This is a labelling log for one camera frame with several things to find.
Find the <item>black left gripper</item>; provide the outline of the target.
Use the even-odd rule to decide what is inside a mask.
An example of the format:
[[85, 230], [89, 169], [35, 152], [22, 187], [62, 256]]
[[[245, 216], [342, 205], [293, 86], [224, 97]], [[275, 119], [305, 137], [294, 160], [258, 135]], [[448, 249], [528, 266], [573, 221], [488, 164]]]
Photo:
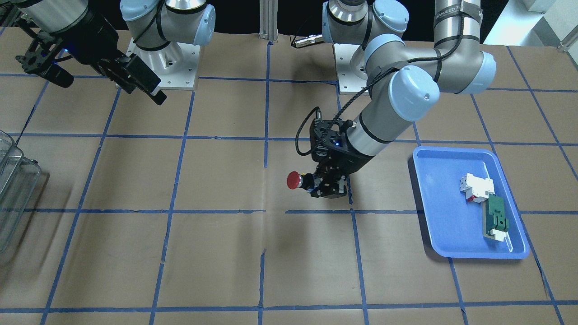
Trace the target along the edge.
[[347, 138], [347, 131], [356, 123], [351, 120], [336, 122], [332, 129], [331, 120], [314, 119], [310, 126], [312, 160], [318, 163], [307, 179], [313, 181], [310, 195], [314, 198], [340, 198], [347, 196], [346, 181], [349, 175], [360, 170], [372, 156], [357, 151]]

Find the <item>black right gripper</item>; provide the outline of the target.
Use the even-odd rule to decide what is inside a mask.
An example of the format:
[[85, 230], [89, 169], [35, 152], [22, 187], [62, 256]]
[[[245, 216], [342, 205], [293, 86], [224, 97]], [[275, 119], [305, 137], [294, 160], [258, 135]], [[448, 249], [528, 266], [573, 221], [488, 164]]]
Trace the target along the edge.
[[68, 13], [68, 51], [78, 62], [91, 66], [128, 94], [142, 90], [162, 105], [167, 95], [158, 87], [160, 78], [135, 53], [126, 55], [117, 47], [118, 34], [93, 9]]

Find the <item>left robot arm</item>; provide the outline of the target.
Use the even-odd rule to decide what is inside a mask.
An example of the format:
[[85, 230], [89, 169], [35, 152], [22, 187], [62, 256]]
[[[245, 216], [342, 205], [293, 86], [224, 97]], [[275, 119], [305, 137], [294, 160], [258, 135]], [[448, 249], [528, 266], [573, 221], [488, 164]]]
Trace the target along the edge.
[[367, 84], [330, 120], [319, 107], [309, 113], [312, 173], [291, 172], [287, 187], [312, 197], [347, 195], [349, 176], [439, 101], [441, 93], [478, 94], [493, 82], [494, 57], [480, 49], [479, 0], [435, 2], [434, 45], [408, 46], [402, 35], [409, 13], [396, 0], [330, 0], [322, 7], [326, 43], [358, 45]]

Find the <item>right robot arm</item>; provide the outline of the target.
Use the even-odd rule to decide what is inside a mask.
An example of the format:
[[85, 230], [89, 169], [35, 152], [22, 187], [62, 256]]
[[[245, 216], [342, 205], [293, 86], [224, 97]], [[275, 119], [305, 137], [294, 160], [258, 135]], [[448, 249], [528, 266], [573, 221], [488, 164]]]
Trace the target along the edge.
[[132, 35], [123, 53], [113, 25], [87, 0], [13, 4], [23, 13], [16, 24], [32, 39], [16, 56], [25, 73], [69, 87], [74, 77], [58, 57], [64, 51], [126, 93], [141, 90], [157, 105], [167, 98], [165, 90], [194, 90], [200, 49], [215, 27], [215, 8], [205, 0], [122, 0], [122, 18]]

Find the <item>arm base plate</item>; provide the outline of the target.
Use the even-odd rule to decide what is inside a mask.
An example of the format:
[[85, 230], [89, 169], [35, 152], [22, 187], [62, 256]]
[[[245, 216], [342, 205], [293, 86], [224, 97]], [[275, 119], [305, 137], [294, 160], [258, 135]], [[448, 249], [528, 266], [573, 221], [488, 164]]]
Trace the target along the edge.
[[130, 40], [126, 54], [136, 54], [159, 78], [161, 90], [194, 90], [202, 47], [171, 42], [157, 51], [139, 49]]
[[367, 47], [354, 44], [333, 44], [340, 94], [355, 95], [367, 86], [367, 80], [370, 82], [373, 80], [372, 77], [368, 78], [368, 72], [372, 70], [367, 71], [365, 65], [380, 47], [388, 43], [406, 45], [402, 40], [373, 41]]

